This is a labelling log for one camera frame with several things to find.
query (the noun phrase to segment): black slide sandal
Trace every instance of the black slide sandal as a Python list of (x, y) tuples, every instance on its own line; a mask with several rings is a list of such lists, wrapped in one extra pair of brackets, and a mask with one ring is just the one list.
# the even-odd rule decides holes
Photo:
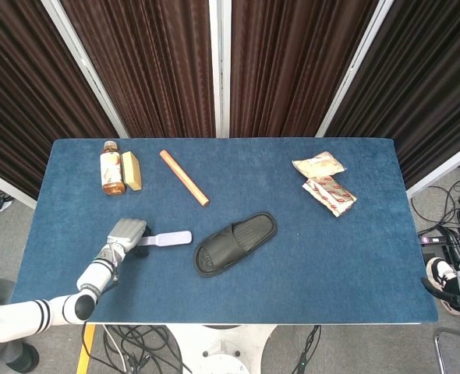
[(277, 222), (269, 213), (258, 213), (231, 224), (199, 244), (193, 257), (196, 270), (203, 277), (222, 273), (272, 238), (276, 232)]

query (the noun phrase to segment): bottle label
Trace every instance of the bottle label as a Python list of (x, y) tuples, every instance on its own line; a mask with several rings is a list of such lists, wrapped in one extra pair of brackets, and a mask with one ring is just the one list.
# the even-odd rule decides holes
[(119, 152), (107, 152), (100, 155), (102, 185), (122, 182), (121, 155)]

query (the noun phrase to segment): blue tablecloth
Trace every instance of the blue tablecloth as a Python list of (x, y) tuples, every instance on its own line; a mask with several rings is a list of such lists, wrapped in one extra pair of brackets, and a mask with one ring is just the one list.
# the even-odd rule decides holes
[[(76, 280), (118, 219), (153, 233), (190, 230), (193, 243), (127, 256), (119, 285), (91, 321), (107, 323), (422, 323), (437, 320), (420, 283), (423, 257), (389, 139), (119, 139), (140, 161), (143, 190), (101, 191), (102, 139), (55, 142), (13, 302), (76, 292)], [(211, 200), (189, 194), (159, 152), (168, 150)], [(331, 152), (336, 181), (358, 197), (336, 218), (302, 189), (291, 160)], [(216, 277), (193, 253), (207, 236), (257, 212), (278, 233)]]

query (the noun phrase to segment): small box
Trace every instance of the small box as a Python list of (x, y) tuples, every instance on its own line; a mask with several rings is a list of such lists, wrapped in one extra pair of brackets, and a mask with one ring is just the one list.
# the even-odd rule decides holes
[(140, 164), (132, 152), (122, 154), (122, 170), (124, 171), (124, 182), (133, 190), (142, 189), (142, 175)]

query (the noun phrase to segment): yellow floor marking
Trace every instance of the yellow floor marking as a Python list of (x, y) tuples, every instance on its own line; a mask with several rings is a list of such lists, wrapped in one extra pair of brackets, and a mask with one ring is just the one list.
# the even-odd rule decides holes
[[(91, 345), (93, 343), (93, 335), (95, 334), (95, 325), (87, 325), (84, 329), (84, 342), (87, 345), (88, 351), (91, 353)], [(76, 374), (87, 374), (88, 371), (88, 362), (90, 358), (87, 355), (87, 352), (84, 349), (84, 346), (81, 346), (80, 360), (77, 362)]]

